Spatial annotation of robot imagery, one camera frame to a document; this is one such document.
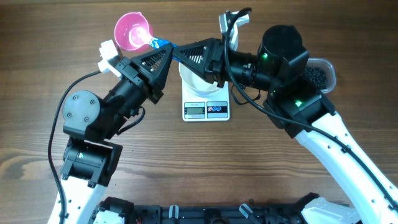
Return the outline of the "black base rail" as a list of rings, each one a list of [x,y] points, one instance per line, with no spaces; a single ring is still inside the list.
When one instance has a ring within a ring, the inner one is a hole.
[[[179,207],[172,205],[134,205],[127,200],[108,197],[96,206],[89,223],[306,223],[300,209],[307,199],[297,203],[254,205],[247,217],[239,206]]]

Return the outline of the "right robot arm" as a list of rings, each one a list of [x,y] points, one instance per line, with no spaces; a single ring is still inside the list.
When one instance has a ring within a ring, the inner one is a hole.
[[[174,49],[174,57],[202,80],[231,82],[237,90],[267,92],[259,111],[307,148],[327,169],[352,207],[306,195],[290,220],[303,223],[396,223],[397,188],[349,134],[332,102],[304,71],[309,54],[293,26],[267,29],[256,55],[233,51],[229,36],[205,39]]]

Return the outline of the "white bowl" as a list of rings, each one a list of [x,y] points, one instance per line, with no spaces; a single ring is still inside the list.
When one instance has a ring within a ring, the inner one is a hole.
[[[223,88],[217,87],[216,83],[207,83],[182,63],[179,63],[178,69],[182,79],[182,98],[212,98],[213,100],[228,98],[227,83]]]

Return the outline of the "black beans in container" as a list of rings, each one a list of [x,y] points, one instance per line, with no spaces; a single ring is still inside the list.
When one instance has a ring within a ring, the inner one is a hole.
[[[320,67],[305,67],[304,77],[318,89],[326,89],[328,80],[326,72]]]

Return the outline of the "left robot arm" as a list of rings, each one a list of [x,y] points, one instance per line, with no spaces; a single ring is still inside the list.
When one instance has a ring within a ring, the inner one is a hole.
[[[143,120],[143,102],[160,100],[173,49],[165,44],[127,58],[107,40],[99,48],[98,72],[112,72],[119,82],[104,98],[88,90],[64,93],[56,114],[63,116],[69,140],[55,174],[58,195],[49,223],[138,223],[132,202],[103,198],[123,149],[110,139]]]

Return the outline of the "clear plastic bean container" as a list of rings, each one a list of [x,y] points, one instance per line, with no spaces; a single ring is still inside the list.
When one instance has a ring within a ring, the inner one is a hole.
[[[309,58],[305,67],[304,78],[324,94],[331,92],[336,85],[334,66],[324,58]]]

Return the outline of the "pink scoop blue handle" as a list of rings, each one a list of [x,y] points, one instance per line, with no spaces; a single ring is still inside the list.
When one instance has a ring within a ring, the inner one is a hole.
[[[119,18],[114,27],[114,41],[123,50],[143,52],[146,48],[158,49],[176,44],[153,36],[152,27],[141,12],[129,12]]]

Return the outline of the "white digital kitchen scale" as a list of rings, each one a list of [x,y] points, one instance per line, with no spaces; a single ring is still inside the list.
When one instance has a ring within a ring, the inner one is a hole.
[[[197,91],[182,84],[182,119],[185,122],[227,121],[230,119],[229,85]]]

